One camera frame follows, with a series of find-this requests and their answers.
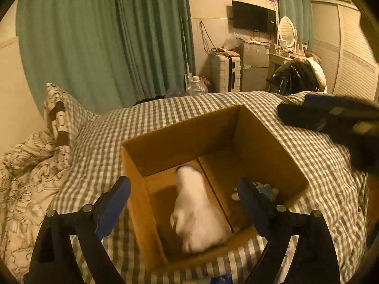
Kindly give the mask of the wall mounted black television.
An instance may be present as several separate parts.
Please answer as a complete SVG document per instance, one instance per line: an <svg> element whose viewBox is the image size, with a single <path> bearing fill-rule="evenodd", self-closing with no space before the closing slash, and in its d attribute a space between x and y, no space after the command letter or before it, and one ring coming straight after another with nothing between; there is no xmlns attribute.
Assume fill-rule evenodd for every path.
<svg viewBox="0 0 379 284"><path fill-rule="evenodd" d="M275 11L255 4L232 1L233 27L266 34L276 32Z"/></svg>

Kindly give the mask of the white suitcase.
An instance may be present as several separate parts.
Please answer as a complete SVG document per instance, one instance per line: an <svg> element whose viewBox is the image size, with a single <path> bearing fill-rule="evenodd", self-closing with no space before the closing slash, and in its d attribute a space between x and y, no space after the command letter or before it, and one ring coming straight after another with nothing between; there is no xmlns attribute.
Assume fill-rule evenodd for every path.
<svg viewBox="0 0 379 284"><path fill-rule="evenodd" d="M239 56L227 57L215 54L211 57L211 78L215 92L239 92L241 84Z"/></svg>

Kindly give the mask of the green curtain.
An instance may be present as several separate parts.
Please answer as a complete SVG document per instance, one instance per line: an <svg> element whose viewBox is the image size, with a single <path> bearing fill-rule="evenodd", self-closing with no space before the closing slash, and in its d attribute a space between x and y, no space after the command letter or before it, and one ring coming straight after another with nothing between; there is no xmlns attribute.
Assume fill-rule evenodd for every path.
<svg viewBox="0 0 379 284"><path fill-rule="evenodd" d="M184 87L188 0L19 0L16 32L38 108L46 83L97 114Z"/></svg>
<svg viewBox="0 0 379 284"><path fill-rule="evenodd" d="M290 18L298 31L298 43L313 48L313 21L311 0L278 0L280 19Z"/></svg>

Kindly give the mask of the small grey refrigerator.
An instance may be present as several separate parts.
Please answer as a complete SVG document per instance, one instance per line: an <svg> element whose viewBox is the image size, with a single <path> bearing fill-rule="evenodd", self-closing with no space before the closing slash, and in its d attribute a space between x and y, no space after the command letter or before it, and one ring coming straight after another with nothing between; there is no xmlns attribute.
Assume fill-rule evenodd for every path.
<svg viewBox="0 0 379 284"><path fill-rule="evenodd" d="M241 45L242 92L266 90L269 70L269 47L261 44Z"/></svg>

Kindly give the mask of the small blue white item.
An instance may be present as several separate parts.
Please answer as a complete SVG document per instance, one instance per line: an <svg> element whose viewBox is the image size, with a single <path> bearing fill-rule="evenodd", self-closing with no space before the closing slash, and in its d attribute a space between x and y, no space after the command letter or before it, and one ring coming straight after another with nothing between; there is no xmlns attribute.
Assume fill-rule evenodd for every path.
<svg viewBox="0 0 379 284"><path fill-rule="evenodd" d="M253 185L261 194L266 195L271 201L275 201L276 197L278 197L279 190L277 188L272 188L268 183L262 184L260 182L253 182ZM240 200L238 189L236 187L233 188L231 198L233 201Z"/></svg>

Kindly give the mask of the white dressing table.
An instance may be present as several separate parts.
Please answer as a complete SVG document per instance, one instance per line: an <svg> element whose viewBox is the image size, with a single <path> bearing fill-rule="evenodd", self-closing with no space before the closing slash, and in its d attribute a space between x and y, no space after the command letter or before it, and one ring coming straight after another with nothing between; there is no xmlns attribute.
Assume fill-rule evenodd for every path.
<svg viewBox="0 0 379 284"><path fill-rule="evenodd" d="M287 62L292 62L297 58L306 58L304 55L300 54L291 54L289 57L285 57L280 54L269 53L269 74L268 76L272 76L275 71L281 67L283 64Z"/></svg>

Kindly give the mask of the floral checkered pillow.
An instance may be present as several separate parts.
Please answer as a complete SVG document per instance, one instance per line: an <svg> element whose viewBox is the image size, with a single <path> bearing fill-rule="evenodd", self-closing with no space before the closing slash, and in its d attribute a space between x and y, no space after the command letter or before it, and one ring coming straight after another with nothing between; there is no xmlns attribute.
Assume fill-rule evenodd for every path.
<svg viewBox="0 0 379 284"><path fill-rule="evenodd" d="M59 86L46 83L44 119L57 146L74 149L81 129L95 116Z"/></svg>

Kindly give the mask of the clear plastic water jug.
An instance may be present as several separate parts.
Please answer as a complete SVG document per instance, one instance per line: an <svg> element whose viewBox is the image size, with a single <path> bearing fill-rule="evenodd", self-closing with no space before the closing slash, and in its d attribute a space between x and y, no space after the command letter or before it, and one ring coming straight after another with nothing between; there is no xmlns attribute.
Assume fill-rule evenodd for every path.
<svg viewBox="0 0 379 284"><path fill-rule="evenodd" d="M196 96L198 94L207 94L208 88L204 83L204 80L200 79L199 76L193 76L189 79L189 83L186 89L186 94L188 96Z"/></svg>

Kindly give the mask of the oval white vanity mirror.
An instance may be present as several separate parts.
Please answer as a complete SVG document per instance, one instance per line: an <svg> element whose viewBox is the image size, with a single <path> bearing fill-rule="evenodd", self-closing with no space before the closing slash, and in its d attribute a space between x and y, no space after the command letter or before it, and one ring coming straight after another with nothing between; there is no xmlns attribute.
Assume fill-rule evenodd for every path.
<svg viewBox="0 0 379 284"><path fill-rule="evenodd" d="M298 36L297 30L289 17L284 16L281 18L278 26L278 33L280 44L286 42L288 48L295 45Z"/></svg>

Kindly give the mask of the white louvered wardrobe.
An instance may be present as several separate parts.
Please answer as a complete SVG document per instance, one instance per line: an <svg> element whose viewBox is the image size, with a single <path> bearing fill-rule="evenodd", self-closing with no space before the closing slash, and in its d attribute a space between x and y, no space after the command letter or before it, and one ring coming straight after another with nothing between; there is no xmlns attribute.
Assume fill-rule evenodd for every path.
<svg viewBox="0 0 379 284"><path fill-rule="evenodd" d="M354 6L311 2L313 49L321 58L327 93L373 101L378 87L378 63L360 27Z"/></svg>

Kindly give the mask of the black jacket pile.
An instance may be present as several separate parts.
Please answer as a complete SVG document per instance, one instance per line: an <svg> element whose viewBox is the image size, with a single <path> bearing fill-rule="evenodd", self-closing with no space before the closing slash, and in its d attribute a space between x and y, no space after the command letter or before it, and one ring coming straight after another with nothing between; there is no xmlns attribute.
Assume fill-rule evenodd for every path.
<svg viewBox="0 0 379 284"><path fill-rule="evenodd" d="M303 91L318 92L320 89L313 69L304 62L289 63L287 68L278 69L267 81L275 93L284 96Z"/></svg>

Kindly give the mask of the grey checkered bed cover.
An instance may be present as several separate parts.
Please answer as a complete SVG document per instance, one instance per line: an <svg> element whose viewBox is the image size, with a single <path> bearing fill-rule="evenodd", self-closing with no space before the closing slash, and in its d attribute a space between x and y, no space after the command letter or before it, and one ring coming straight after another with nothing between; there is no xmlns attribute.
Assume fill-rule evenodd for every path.
<svg viewBox="0 0 379 284"><path fill-rule="evenodd" d="M68 178L54 197L60 213L94 202L122 173L121 144L197 115L245 105L283 145L309 182L293 210L322 211L333 239L342 283L348 282L366 250L369 187L367 175L352 173L348 150L326 135L291 128L278 119L280 103L302 103L303 93L280 96L267 92L205 94L148 101L98 115L56 85L46 88L46 110L58 102L66 110L70 146Z"/></svg>

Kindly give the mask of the floral patterned duvet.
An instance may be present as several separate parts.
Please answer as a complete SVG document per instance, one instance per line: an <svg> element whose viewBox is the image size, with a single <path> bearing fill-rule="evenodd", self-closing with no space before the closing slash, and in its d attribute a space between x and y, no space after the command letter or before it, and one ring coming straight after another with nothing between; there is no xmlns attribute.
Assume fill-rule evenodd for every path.
<svg viewBox="0 0 379 284"><path fill-rule="evenodd" d="M1 156L1 259L18 282L53 198L68 177L69 137L37 132Z"/></svg>

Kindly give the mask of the white plush item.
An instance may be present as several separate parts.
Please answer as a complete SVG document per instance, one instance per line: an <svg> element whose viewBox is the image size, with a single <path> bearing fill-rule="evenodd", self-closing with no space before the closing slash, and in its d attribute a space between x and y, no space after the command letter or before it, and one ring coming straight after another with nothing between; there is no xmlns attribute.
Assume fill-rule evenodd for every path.
<svg viewBox="0 0 379 284"><path fill-rule="evenodd" d="M199 170L182 165L176 169L178 196L170 226L182 240L182 252L202 253L231 237L229 224L211 203Z"/></svg>

